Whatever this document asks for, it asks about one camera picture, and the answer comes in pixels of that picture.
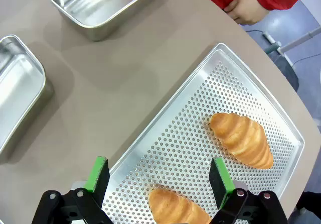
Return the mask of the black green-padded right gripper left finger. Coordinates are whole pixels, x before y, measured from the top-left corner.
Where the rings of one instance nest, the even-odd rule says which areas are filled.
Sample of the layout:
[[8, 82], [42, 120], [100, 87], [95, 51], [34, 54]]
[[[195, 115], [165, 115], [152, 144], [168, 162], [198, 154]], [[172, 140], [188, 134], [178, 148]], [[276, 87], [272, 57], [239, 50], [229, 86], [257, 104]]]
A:
[[112, 223], [102, 210], [109, 178], [108, 159], [98, 156], [84, 187], [64, 195], [55, 190], [42, 194], [32, 223]]

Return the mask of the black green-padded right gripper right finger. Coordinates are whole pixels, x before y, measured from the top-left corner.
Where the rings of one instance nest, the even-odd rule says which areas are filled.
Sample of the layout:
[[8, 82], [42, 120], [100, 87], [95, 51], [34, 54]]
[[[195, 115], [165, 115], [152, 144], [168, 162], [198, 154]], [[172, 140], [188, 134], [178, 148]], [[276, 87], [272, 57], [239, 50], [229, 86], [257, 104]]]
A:
[[222, 158], [213, 158], [209, 182], [218, 207], [211, 223], [288, 223], [277, 195], [265, 190], [255, 195], [242, 181], [233, 182]]

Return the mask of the person's left hand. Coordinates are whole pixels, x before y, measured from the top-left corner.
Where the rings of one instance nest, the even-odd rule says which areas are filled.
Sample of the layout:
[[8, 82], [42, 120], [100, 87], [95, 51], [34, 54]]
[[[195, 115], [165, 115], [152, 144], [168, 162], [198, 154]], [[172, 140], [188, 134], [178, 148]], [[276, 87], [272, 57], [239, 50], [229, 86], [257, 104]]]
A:
[[254, 25], [269, 14], [258, 0], [233, 0], [224, 12], [239, 25]]

